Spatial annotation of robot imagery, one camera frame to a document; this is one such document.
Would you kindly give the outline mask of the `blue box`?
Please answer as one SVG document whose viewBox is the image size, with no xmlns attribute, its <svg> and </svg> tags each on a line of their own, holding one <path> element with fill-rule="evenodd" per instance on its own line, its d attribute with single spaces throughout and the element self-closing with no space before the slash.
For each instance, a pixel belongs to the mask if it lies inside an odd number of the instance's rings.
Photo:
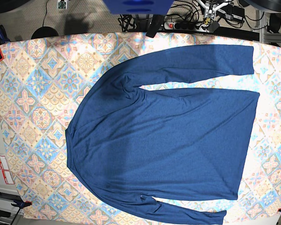
<svg viewBox="0 0 281 225">
<path fill-rule="evenodd" d="M 174 0 L 103 0 L 112 14 L 166 15 Z"/>
</svg>

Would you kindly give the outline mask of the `white red stickers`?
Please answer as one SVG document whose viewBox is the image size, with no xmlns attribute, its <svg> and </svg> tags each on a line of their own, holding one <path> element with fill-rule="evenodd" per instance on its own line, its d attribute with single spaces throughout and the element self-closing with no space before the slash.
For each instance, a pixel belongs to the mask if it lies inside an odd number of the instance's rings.
<svg viewBox="0 0 281 225">
<path fill-rule="evenodd" d="M 7 160 L 4 155 L 0 155 L 0 184 L 1 185 L 14 184 L 11 171 L 8 167 Z"/>
</svg>

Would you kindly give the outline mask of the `blue long-sleeve shirt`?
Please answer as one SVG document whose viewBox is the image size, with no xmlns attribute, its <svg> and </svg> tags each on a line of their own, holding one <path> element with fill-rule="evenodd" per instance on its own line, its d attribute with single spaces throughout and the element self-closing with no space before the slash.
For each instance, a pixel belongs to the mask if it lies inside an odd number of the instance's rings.
<svg viewBox="0 0 281 225">
<path fill-rule="evenodd" d="M 220 225 L 226 211 L 163 203 L 236 200 L 259 93 L 144 85 L 251 75 L 253 47 L 192 45 L 109 69 L 65 131 L 67 167 L 98 199 L 164 223 Z"/>
</svg>

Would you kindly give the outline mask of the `black round stand base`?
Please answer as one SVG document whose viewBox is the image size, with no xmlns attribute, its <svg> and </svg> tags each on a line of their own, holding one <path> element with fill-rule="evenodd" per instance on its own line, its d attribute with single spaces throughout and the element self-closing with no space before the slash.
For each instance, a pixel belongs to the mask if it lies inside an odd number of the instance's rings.
<svg viewBox="0 0 281 225">
<path fill-rule="evenodd" d="M 31 39 L 57 37 L 58 35 L 59 35 L 58 32 L 54 28 L 44 26 L 44 27 L 38 28 L 32 34 Z"/>
</svg>

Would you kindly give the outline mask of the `black power adapter bricks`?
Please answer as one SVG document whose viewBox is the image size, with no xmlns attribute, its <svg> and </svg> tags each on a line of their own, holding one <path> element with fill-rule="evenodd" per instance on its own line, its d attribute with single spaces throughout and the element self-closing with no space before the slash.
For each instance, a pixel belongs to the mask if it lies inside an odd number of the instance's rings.
<svg viewBox="0 0 281 225">
<path fill-rule="evenodd" d="M 233 6 L 233 5 L 226 5 L 217 11 L 224 16 L 225 19 L 229 21 L 234 21 L 238 23 L 243 23 L 245 19 L 245 10 L 244 8 Z"/>
</svg>

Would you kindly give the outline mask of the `white power strip red switch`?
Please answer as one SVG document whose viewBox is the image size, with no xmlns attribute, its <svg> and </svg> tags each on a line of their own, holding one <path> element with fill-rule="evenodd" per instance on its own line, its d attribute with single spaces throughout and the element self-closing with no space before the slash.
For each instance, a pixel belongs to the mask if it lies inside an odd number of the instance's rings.
<svg viewBox="0 0 281 225">
<path fill-rule="evenodd" d="M 188 22 L 164 22 L 163 24 L 164 30 L 178 30 L 178 31 L 199 31 L 204 32 L 207 31 L 206 26 L 202 24 L 194 24 Z"/>
</svg>

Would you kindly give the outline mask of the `clamp lower left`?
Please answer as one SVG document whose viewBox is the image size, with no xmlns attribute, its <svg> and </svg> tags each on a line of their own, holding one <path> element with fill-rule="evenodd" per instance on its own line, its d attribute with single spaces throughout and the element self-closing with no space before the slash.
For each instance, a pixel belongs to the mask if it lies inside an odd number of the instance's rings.
<svg viewBox="0 0 281 225">
<path fill-rule="evenodd" d="M 24 209 L 26 207 L 29 207 L 32 205 L 32 202 L 24 202 L 22 200 L 13 200 L 13 202 L 11 203 L 12 206 L 14 207 L 18 207 L 20 209 Z"/>
</svg>

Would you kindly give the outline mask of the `patterned tablecloth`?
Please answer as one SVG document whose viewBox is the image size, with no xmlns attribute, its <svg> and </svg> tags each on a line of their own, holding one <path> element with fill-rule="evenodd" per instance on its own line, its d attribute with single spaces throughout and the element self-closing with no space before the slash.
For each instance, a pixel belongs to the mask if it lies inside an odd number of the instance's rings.
<svg viewBox="0 0 281 225">
<path fill-rule="evenodd" d="M 149 225 L 99 201 L 66 165 L 65 130 L 78 105 L 111 67 L 139 55 L 184 45 L 254 47 L 254 74 L 214 78 L 195 87 L 260 93 L 238 200 L 186 202 L 200 210 L 226 210 L 224 222 L 275 218 L 281 209 L 281 48 L 252 41 L 177 33 L 81 34 L 1 46 L 0 140 L 18 194 L 32 205 L 28 219 L 94 225 Z"/>
</svg>

